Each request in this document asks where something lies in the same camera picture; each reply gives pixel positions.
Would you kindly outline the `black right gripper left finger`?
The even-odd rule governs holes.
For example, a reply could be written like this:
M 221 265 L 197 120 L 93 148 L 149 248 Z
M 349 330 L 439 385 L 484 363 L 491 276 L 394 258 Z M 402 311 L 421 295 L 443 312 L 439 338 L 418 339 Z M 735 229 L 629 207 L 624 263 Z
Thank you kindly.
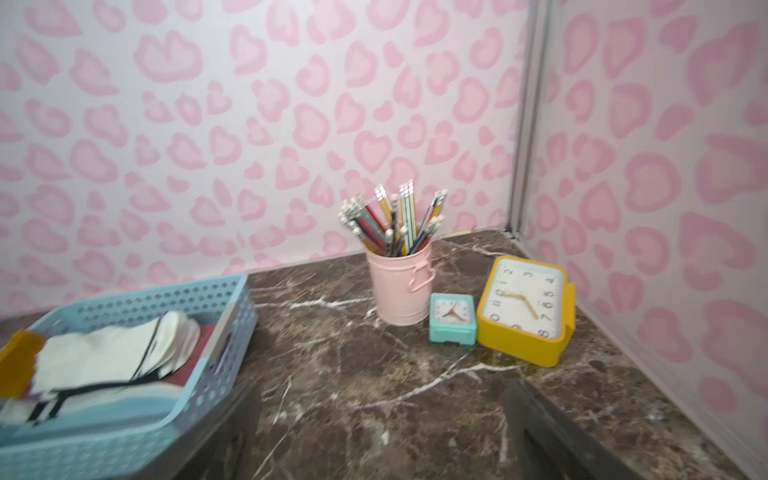
M 250 479 L 261 413 L 258 385 L 243 381 L 130 479 Z

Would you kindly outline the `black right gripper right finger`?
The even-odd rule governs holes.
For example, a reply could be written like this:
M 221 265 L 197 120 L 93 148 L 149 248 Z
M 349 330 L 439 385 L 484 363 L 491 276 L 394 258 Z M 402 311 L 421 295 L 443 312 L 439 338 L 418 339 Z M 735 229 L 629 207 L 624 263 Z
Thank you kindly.
M 638 479 L 640 476 L 582 430 L 525 380 L 503 395 L 512 450 L 524 479 Z

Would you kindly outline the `maroon purple sock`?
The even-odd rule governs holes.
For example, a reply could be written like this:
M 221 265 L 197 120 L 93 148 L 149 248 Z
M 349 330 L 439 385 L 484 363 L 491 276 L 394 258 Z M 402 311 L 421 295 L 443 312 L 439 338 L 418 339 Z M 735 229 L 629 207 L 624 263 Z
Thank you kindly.
M 214 325 L 200 328 L 200 337 L 187 362 L 174 373 L 165 376 L 162 382 L 183 387 L 187 384 L 200 360 Z M 42 349 L 45 340 L 41 334 L 27 331 L 16 332 L 9 343 L 1 349 L 1 398 L 32 398 L 31 381 L 35 373 L 35 356 Z

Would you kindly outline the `white banded sock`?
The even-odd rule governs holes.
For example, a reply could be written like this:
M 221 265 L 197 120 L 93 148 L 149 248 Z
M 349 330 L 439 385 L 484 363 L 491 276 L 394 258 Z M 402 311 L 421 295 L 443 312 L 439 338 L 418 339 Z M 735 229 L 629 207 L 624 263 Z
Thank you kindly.
M 160 412 L 166 414 L 175 405 L 183 387 L 168 382 L 152 382 L 138 386 L 116 387 L 92 393 L 77 394 L 63 401 L 57 416 L 88 416 L 105 413 L 107 417 L 127 413 L 127 405 L 138 403 L 140 414 Z M 1 407 L 1 426 L 31 426 L 47 420 L 56 401 L 33 398 L 11 399 Z
M 134 327 L 55 336 L 36 355 L 29 392 L 50 397 L 81 387 L 163 379 L 187 363 L 200 336 L 200 324 L 177 310 Z

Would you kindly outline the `light blue plastic basket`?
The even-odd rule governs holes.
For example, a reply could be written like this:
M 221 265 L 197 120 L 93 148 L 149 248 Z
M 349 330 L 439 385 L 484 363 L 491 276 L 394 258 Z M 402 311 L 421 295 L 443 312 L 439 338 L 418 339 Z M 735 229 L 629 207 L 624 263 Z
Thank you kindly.
M 233 274 L 79 301 L 31 325 L 47 338 L 134 327 L 180 310 L 207 337 L 162 397 L 154 382 L 134 398 L 1 429 L 4 479 L 103 479 L 132 474 L 192 431 L 232 390 L 257 324 L 247 275 Z

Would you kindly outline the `yellow square alarm clock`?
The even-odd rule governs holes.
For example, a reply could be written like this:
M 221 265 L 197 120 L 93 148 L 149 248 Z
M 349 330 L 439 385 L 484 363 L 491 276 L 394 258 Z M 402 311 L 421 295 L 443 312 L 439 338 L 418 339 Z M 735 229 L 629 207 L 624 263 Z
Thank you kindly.
M 553 368 L 575 331 L 575 297 L 575 284 L 565 269 L 500 256 L 492 265 L 477 307 L 477 342 Z

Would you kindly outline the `small teal cube clock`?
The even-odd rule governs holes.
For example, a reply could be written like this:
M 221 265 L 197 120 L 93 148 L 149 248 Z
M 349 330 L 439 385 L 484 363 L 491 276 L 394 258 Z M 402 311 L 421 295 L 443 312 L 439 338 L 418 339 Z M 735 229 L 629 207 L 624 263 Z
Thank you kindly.
M 429 340 L 436 344 L 474 346 L 477 341 L 474 298 L 466 294 L 432 293 Z

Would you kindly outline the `pink pencil cup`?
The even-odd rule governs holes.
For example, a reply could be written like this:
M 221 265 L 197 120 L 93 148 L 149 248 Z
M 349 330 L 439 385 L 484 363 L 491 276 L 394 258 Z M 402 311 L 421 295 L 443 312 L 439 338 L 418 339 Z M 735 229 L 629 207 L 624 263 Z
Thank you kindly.
M 366 254 L 378 315 L 394 326 L 415 325 L 429 315 L 436 270 L 432 245 L 405 257 Z

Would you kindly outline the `bundle of coloured pencils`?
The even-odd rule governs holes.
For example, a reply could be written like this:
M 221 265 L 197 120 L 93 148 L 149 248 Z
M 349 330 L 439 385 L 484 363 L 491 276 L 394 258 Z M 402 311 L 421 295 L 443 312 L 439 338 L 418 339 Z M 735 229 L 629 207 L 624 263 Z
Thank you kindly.
M 342 201 L 338 217 L 369 253 L 404 258 L 425 250 L 434 239 L 445 219 L 447 199 L 446 189 L 436 190 L 420 212 L 413 180 L 401 184 L 392 194 L 380 184 L 374 188 L 379 213 L 373 201 L 358 194 Z

